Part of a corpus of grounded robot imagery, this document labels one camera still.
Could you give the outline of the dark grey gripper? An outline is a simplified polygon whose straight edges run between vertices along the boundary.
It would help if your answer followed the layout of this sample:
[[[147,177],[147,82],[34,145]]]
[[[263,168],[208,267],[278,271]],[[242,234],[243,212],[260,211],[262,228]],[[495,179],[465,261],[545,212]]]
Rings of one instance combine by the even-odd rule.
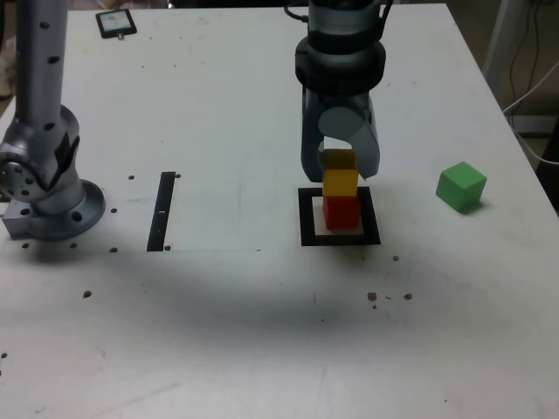
[[[319,147],[324,136],[351,146],[361,178],[378,173],[381,153],[368,93],[332,95],[303,88],[301,101],[300,162],[310,182],[322,182]]]

